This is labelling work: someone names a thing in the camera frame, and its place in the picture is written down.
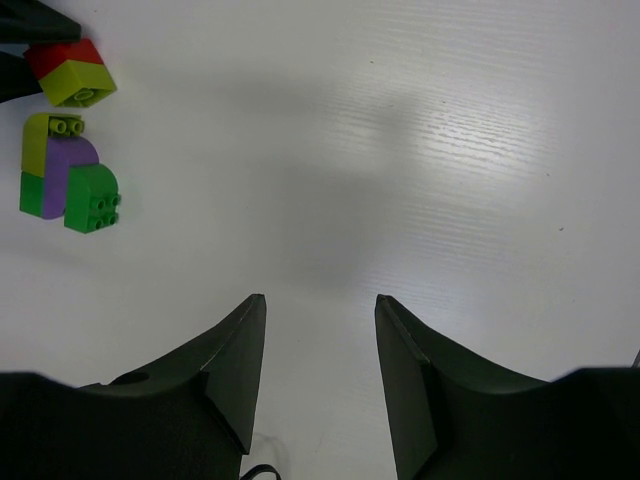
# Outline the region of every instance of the green lego brick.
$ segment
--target green lego brick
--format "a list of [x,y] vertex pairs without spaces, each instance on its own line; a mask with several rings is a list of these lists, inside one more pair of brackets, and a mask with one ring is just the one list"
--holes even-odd
[[20,175],[20,211],[42,217],[44,178],[22,172]]
[[71,167],[64,226],[89,233],[118,221],[118,181],[104,165]]
[[36,113],[22,130],[22,171],[44,177],[47,137],[78,136],[84,130],[80,115]]
[[89,107],[116,91],[104,65],[67,60],[40,79],[54,107]]

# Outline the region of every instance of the duplo block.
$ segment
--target duplo block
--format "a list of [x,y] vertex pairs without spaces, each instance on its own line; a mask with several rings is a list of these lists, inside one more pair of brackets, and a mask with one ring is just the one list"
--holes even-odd
[[31,45],[24,52],[24,58],[38,80],[47,76],[67,60],[104,65],[98,50],[88,38],[73,43]]
[[118,181],[104,165],[71,167],[64,226],[89,233],[118,221]]
[[54,107],[89,107],[116,91],[104,65],[66,60],[40,80]]
[[22,171],[44,177],[48,137],[76,137],[84,130],[79,115],[36,113],[22,131]]
[[20,211],[42,217],[44,178],[22,172],[20,175]]
[[95,165],[99,162],[98,152],[86,138],[49,138],[47,140],[42,218],[58,218],[64,214],[71,167]]

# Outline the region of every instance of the black object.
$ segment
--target black object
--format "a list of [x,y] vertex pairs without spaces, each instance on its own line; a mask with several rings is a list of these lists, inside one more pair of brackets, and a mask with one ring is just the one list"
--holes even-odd
[[[0,0],[0,44],[77,42],[80,24],[36,0]],[[0,103],[42,92],[27,61],[0,52]]]
[[253,480],[254,478],[256,478],[258,475],[262,473],[273,473],[276,476],[276,480],[282,480],[282,477],[280,476],[280,474],[275,468],[273,468],[271,465],[264,465],[264,464],[256,465],[247,473],[245,473],[242,477],[240,477],[240,480]]
[[400,480],[640,478],[640,369],[583,368],[546,383],[385,296],[376,333]]
[[0,43],[77,42],[80,24],[37,0],[0,0]]
[[218,325],[110,385],[0,375],[0,478],[237,480],[266,319],[252,295]]
[[27,61],[0,52],[0,103],[40,92],[42,88]]

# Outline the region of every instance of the red lego brick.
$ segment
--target red lego brick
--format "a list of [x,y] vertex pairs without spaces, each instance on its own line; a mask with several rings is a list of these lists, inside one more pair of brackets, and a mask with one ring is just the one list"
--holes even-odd
[[98,50],[88,38],[75,43],[31,45],[24,58],[38,80],[47,76],[67,60],[104,65]]

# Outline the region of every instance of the dark green lego brick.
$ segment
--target dark green lego brick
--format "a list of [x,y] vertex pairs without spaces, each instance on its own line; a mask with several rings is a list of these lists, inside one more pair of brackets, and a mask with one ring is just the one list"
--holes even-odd
[[89,233],[118,221],[118,181],[104,165],[71,167],[64,226]]
[[20,211],[42,217],[44,178],[22,172],[20,175]]

